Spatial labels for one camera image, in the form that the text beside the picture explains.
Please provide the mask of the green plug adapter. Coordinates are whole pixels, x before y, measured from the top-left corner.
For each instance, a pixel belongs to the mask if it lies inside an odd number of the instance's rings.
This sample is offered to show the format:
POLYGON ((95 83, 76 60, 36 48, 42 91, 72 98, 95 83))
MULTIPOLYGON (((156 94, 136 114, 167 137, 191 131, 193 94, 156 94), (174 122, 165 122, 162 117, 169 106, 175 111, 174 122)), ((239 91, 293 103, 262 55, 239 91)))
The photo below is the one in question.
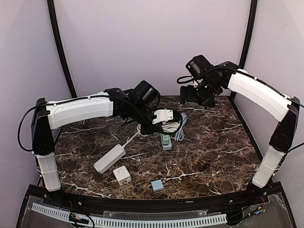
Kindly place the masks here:
POLYGON ((170 136, 167 134, 161 134, 161 141, 163 146, 167 146, 170 144, 170 136))

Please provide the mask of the blue-grey power strip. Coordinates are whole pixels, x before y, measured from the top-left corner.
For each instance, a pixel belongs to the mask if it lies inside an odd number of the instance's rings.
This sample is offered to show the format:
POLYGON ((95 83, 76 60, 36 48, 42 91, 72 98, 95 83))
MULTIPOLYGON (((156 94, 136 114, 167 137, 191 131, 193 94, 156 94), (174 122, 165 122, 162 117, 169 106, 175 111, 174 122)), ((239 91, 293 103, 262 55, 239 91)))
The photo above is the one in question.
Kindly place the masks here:
POLYGON ((161 143, 164 151, 172 149, 171 138, 168 134, 161 134, 161 143))

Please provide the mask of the white power strip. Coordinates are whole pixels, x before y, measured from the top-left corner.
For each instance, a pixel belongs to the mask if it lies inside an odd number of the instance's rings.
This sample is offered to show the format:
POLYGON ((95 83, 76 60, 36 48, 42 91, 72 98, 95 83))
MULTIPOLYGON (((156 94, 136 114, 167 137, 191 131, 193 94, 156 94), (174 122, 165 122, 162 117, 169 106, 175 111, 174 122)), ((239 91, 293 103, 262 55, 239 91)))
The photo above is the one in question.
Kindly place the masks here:
POLYGON ((117 144, 94 164, 94 168, 98 173, 103 174, 125 154, 126 152, 124 147, 117 144))

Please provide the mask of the white cube socket adapter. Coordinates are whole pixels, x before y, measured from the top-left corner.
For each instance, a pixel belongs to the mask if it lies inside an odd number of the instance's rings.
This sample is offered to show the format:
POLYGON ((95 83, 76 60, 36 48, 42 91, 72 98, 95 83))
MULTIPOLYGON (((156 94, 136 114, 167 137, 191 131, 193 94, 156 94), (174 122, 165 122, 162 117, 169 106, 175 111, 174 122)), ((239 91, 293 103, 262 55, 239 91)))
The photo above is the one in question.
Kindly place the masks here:
POLYGON ((125 166, 121 166, 113 170, 113 174, 120 186, 123 186, 132 181, 131 175, 125 166))

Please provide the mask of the blue plug adapter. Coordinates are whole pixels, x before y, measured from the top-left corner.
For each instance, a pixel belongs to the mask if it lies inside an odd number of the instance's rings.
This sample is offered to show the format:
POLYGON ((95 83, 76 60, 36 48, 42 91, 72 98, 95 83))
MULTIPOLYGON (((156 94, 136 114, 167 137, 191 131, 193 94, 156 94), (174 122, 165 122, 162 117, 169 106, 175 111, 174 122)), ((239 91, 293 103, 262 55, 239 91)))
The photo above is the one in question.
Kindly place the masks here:
POLYGON ((154 192, 160 191, 164 189, 164 185, 162 180, 154 180, 151 182, 152 189, 154 192))

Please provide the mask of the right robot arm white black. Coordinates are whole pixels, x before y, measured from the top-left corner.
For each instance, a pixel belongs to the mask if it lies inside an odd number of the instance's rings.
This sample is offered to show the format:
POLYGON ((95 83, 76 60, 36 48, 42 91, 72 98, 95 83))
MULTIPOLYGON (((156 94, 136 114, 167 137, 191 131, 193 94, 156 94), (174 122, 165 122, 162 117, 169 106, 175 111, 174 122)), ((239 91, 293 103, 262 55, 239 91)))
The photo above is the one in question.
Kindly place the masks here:
POLYGON ((229 89, 254 102, 277 120, 269 147, 249 184, 264 188, 279 170, 286 155, 293 150, 300 100, 284 95, 229 61, 214 66, 204 56, 196 56, 185 67, 191 81, 198 83, 196 90, 202 99, 209 100, 221 94, 223 89, 229 89))

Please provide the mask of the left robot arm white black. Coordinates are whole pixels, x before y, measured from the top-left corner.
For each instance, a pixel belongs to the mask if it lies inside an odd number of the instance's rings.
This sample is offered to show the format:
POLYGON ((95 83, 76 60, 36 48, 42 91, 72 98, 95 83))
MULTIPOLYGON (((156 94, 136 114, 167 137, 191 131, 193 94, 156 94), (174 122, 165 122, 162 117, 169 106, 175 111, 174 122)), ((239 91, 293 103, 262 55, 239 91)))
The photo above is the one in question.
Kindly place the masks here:
POLYGON ((160 95, 153 87, 143 90, 119 88, 67 99, 47 102, 45 98, 37 100, 31 123, 32 152, 36 157, 48 199, 57 207, 67 203, 67 196, 60 191, 61 183, 55 160, 55 143, 52 130, 82 120, 120 116, 145 126, 152 133, 163 131, 161 124, 173 119, 173 111, 150 107, 150 103, 160 95))

